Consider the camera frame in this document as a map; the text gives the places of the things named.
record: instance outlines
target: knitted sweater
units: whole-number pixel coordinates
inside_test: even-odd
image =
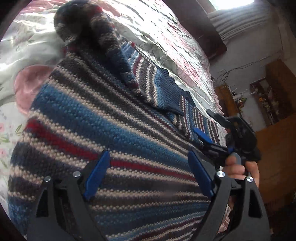
[[[216,124],[95,3],[66,3],[54,25],[67,51],[12,155],[11,220],[26,234],[44,177],[63,179],[108,149],[111,167],[89,205],[107,239],[188,240],[210,203],[187,163],[202,145],[192,128],[218,143]]]

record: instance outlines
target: wall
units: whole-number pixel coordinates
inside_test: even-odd
[[[266,124],[254,97],[249,95],[249,89],[250,83],[265,77],[265,65],[280,57],[282,41],[279,28],[275,22],[270,22],[230,39],[226,46],[228,50],[210,62],[210,72],[215,79],[223,69],[230,70],[272,55],[248,68],[232,71],[226,81],[228,86],[234,85],[231,90],[237,88],[237,93],[245,91],[247,101],[243,117],[252,123],[254,131],[262,130]]]
[[[296,76],[296,57],[289,58],[284,61],[292,73]]]

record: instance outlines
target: finger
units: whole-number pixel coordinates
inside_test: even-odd
[[[234,202],[236,201],[236,196],[230,196],[228,199],[228,206],[233,210]]]
[[[231,166],[225,166],[223,168],[223,172],[225,172],[227,175],[244,174],[245,171],[245,167],[239,164],[233,164]]]
[[[235,164],[236,162],[237,162],[236,157],[230,155],[229,157],[226,158],[225,165],[226,165],[226,166],[230,166],[230,165]]]
[[[245,175],[239,175],[239,174],[232,174],[232,175],[229,175],[229,177],[237,179],[237,180],[244,180],[246,176]]]
[[[246,161],[245,166],[248,172],[251,173],[251,176],[254,179],[257,187],[259,187],[260,173],[257,163],[254,161]]]

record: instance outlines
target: electrical wire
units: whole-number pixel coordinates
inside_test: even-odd
[[[234,71],[234,70],[236,70],[236,69],[245,69],[245,68],[248,68],[248,67],[252,66],[253,64],[259,63],[259,62],[261,62],[261,61],[264,60],[264,59],[267,59],[267,58],[269,58],[269,57],[274,56],[275,54],[273,54],[273,55],[269,55],[269,56],[266,56],[266,57],[261,58],[261,59],[259,59],[259,60],[257,60],[257,61],[254,61],[254,62],[251,62],[251,63],[245,64],[245,65],[242,65],[242,66],[240,66],[240,67],[233,68],[233,69],[231,69],[231,70],[229,70],[229,71],[227,71],[226,69],[223,69],[223,70],[220,71],[220,72],[223,72],[223,73],[222,73],[221,75],[219,75],[217,79],[214,78],[213,84],[215,84],[217,81],[218,81],[218,82],[223,82],[223,83],[225,83],[226,80],[228,79],[228,76],[229,76],[229,74],[230,74],[231,71]]]

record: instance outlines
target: wooden furniture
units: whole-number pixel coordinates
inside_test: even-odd
[[[216,11],[215,7],[210,2],[210,0],[197,0],[197,1],[202,6],[202,8],[206,11],[206,13],[211,13]]]
[[[222,107],[224,116],[234,116],[239,113],[239,109],[233,100],[231,92],[227,84],[223,84],[215,88],[216,95],[219,100],[219,104]]]
[[[296,113],[256,136],[262,155],[259,191],[268,203],[296,190]]]
[[[266,66],[266,80],[279,102],[280,121],[256,132],[262,154],[259,190],[264,203],[280,208],[281,199],[296,191],[296,77],[276,60]]]
[[[274,94],[266,78],[262,78],[250,84],[251,92],[256,92],[254,98],[263,115],[266,126],[274,125],[286,118],[279,114],[278,101],[274,100]]]

